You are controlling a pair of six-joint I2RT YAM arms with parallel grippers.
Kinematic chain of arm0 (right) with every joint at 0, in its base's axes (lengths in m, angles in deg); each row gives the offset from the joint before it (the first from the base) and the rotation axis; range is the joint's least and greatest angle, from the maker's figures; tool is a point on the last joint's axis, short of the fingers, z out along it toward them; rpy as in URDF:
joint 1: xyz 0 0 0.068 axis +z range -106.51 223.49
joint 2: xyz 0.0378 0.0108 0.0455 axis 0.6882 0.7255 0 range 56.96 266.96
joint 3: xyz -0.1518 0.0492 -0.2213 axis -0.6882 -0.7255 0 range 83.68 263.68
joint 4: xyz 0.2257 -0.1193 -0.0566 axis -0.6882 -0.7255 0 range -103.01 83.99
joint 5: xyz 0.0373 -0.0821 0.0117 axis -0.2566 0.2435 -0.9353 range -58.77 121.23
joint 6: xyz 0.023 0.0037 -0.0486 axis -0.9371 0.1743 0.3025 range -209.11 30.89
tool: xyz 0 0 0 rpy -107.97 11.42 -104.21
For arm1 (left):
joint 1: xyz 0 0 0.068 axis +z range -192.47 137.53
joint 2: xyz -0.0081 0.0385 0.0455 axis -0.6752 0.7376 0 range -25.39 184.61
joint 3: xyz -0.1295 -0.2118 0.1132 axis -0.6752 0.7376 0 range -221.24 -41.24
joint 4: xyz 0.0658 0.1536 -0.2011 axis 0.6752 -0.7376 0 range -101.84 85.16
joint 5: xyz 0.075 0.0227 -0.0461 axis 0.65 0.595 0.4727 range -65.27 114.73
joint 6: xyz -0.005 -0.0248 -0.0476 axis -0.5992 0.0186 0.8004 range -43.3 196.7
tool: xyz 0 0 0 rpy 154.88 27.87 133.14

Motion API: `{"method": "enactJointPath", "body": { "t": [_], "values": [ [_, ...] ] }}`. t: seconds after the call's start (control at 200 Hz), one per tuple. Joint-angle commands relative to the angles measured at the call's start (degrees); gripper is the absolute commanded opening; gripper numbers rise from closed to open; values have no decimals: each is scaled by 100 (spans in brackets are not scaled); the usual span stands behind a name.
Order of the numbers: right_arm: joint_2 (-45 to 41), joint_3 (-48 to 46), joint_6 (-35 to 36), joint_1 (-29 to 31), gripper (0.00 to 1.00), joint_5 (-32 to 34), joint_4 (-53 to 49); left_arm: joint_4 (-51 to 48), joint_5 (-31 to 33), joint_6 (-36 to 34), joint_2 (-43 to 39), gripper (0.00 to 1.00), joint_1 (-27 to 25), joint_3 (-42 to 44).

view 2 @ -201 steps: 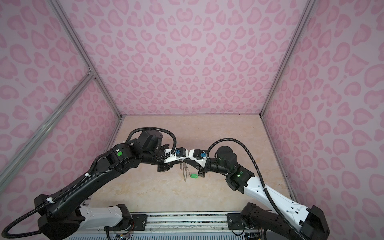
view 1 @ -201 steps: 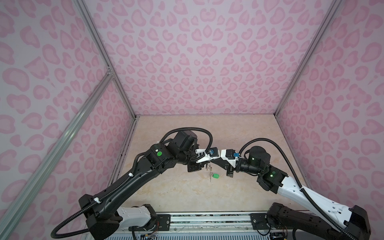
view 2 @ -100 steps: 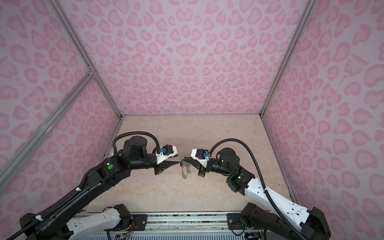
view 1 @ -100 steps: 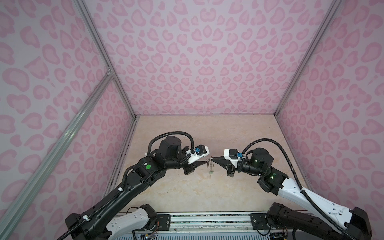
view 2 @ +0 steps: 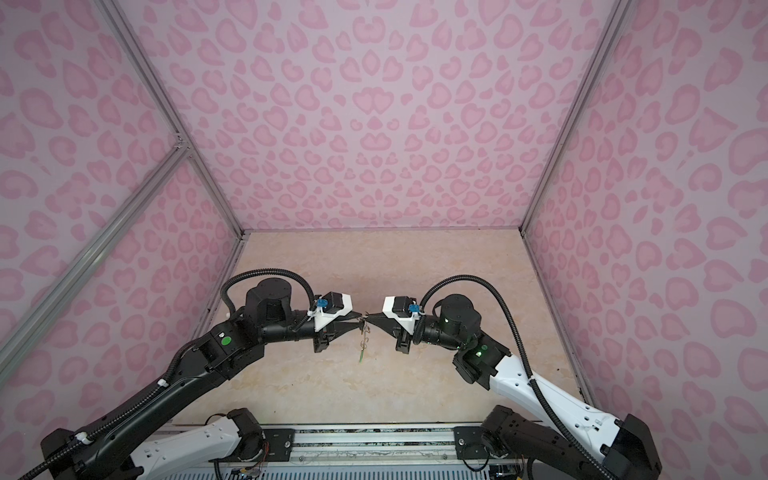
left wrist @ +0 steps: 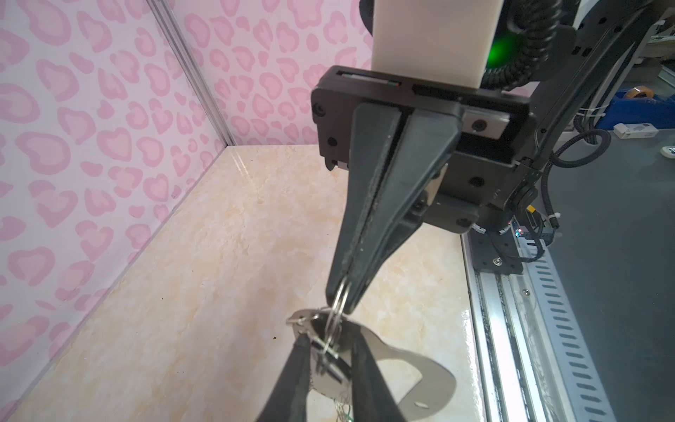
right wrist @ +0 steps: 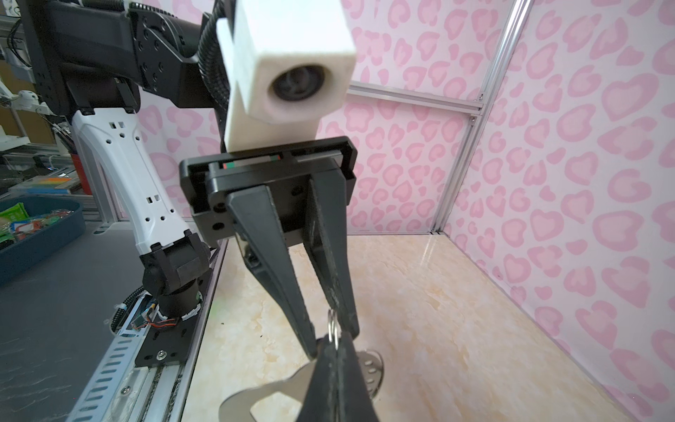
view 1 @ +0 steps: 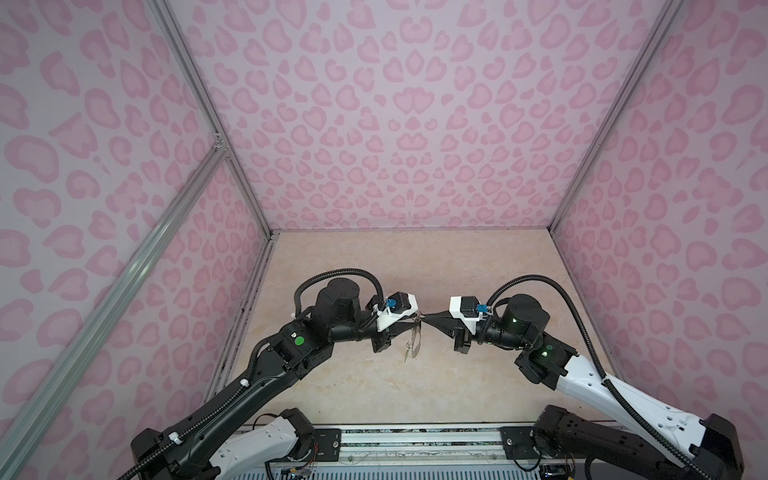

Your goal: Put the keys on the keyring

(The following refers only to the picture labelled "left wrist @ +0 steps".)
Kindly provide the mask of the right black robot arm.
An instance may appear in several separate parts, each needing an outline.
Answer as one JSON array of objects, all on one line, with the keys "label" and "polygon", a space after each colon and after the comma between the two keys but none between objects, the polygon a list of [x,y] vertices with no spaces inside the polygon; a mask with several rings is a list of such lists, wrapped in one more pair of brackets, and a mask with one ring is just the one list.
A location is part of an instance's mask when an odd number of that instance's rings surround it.
[{"label": "right black robot arm", "polygon": [[348,191],[326,301],[355,311],[423,224],[483,231],[480,272],[520,274],[502,239],[555,142],[655,19],[652,1],[362,1],[370,70],[335,65],[310,96],[326,167]]}]

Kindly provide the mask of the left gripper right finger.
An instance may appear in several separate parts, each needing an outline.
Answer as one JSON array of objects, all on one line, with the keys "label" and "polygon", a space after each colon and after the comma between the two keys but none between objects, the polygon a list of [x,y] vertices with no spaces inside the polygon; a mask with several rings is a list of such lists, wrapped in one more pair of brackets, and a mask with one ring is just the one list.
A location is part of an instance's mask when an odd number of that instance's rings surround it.
[{"label": "left gripper right finger", "polygon": [[388,358],[390,347],[365,326],[349,323],[349,330],[353,420],[405,421],[377,364],[377,358]]}]

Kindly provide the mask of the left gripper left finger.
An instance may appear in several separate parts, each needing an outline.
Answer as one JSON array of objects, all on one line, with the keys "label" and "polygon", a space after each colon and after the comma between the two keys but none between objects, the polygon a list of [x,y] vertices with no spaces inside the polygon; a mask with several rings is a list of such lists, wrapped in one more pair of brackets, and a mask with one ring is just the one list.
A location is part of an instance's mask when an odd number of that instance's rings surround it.
[{"label": "left gripper left finger", "polygon": [[305,422],[310,390],[311,340],[302,334],[295,341],[285,366],[257,422]]}]

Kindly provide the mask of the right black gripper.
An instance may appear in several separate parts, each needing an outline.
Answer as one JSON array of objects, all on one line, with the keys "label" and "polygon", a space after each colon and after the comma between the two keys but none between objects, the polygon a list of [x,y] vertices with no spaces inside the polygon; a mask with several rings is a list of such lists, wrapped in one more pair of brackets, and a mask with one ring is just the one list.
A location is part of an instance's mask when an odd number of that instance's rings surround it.
[{"label": "right black gripper", "polygon": [[350,286],[346,314],[422,223],[495,232],[512,219],[534,150],[527,98],[334,66],[310,103],[326,166],[349,171],[325,290]]}]

